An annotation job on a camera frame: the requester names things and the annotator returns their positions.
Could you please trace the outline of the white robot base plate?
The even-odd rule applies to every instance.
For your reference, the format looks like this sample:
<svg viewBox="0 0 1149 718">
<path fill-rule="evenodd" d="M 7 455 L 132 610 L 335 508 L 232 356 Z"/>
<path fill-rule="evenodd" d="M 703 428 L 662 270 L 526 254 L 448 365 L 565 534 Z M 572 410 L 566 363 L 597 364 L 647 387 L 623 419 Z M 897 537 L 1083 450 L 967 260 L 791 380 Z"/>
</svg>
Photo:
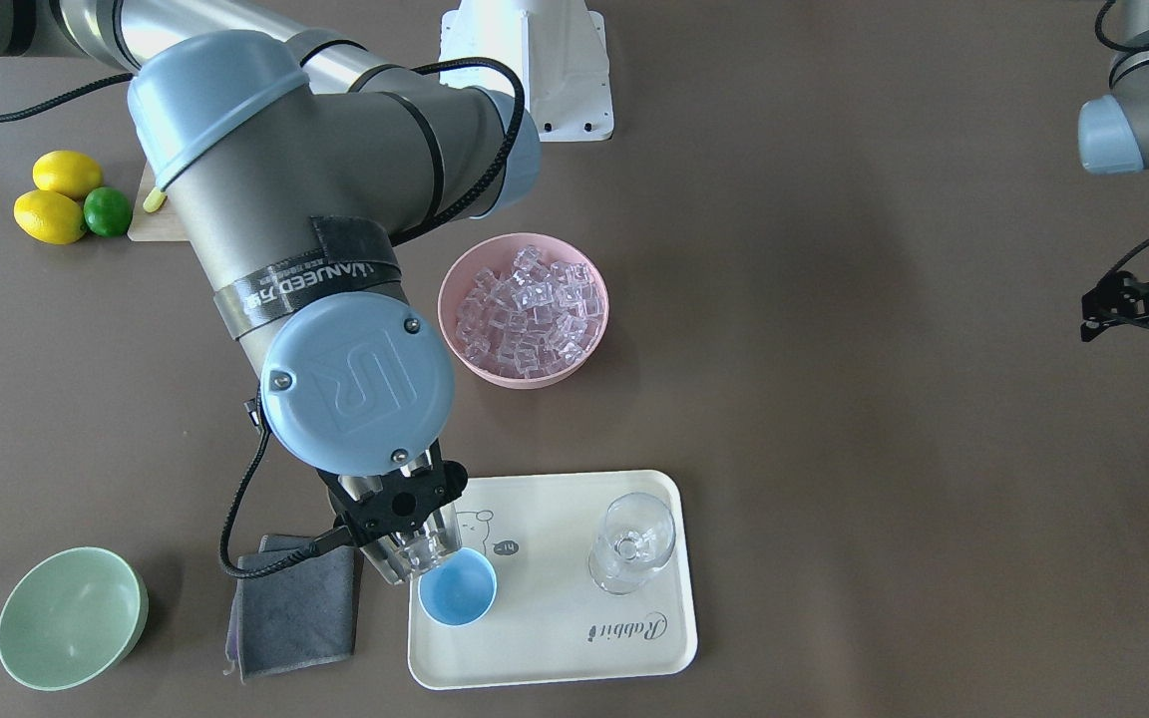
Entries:
<svg viewBox="0 0 1149 718">
<path fill-rule="evenodd" d="M 441 18 L 442 61 L 483 56 L 520 78 L 543 142 L 615 131 L 606 18 L 583 1 L 461 1 Z"/>
</svg>

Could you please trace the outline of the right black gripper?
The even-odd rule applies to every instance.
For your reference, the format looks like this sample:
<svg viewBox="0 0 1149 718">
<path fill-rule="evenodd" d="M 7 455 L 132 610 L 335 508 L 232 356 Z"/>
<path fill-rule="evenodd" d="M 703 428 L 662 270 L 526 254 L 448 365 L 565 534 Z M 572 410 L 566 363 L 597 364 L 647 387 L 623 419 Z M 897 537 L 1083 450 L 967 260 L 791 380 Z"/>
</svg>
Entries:
<svg viewBox="0 0 1149 718">
<path fill-rule="evenodd" d="M 441 443 L 434 441 L 418 455 L 400 456 L 403 463 L 381 476 L 348 477 L 319 470 L 336 514 L 334 527 L 347 534 L 338 545 L 364 548 L 383 536 L 408 535 L 464 494 L 466 468 L 444 460 Z"/>
</svg>

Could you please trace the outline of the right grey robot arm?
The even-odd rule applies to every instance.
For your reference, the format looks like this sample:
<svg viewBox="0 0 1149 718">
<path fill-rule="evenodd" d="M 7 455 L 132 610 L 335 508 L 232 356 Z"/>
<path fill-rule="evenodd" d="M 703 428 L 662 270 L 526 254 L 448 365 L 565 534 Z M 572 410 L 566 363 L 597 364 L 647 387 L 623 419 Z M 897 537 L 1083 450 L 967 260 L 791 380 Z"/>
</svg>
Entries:
<svg viewBox="0 0 1149 718">
<path fill-rule="evenodd" d="M 525 88 L 438 82 L 246 1 L 0 1 L 0 56 L 91 56 L 128 105 L 267 432 L 318 470 L 338 526 L 316 543 L 440 545 L 466 487 L 441 456 L 450 355 L 406 303 L 398 245 L 514 203 L 540 142 Z"/>
</svg>

